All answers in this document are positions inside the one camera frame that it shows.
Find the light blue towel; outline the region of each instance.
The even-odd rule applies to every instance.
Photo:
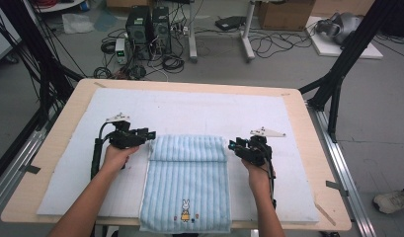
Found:
[[[230,232],[223,144],[221,137],[208,135],[165,135],[152,142],[141,231]]]

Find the cardboard box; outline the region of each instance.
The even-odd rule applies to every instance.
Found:
[[[311,16],[330,18],[336,12],[365,16],[373,3],[374,0],[316,0]]]
[[[131,6],[152,6],[152,0],[106,0],[107,7],[109,8],[126,8],[129,9]]]
[[[286,0],[283,4],[262,3],[260,26],[264,30],[303,31],[315,0]]]

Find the table leg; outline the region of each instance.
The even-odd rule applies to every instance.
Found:
[[[245,23],[245,30],[241,32],[242,43],[244,44],[245,51],[247,52],[247,61],[251,61],[255,58],[253,48],[248,39],[248,34],[250,33],[251,21],[253,20],[255,8],[255,0],[250,0],[247,13],[247,22]]]
[[[190,0],[190,25],[189,25],[189,49],[190,61],[198,62],[198,50],[196,48],[196,35],[195,35],[195,0]]]

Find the person's left hand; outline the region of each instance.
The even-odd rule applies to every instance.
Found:
[[[139,147],[135,146],[121,150],[115,148],[113,145],[109,145],[106,149],[106,158],[104,159],[104,164],[101,169],[118,172],[128,161],[128,156],[136,152],[138,149]]]

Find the striped towel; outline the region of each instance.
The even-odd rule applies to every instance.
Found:
[[[169,234],[230,232],[224,139],[164,135],[151,145],[140,230]]]

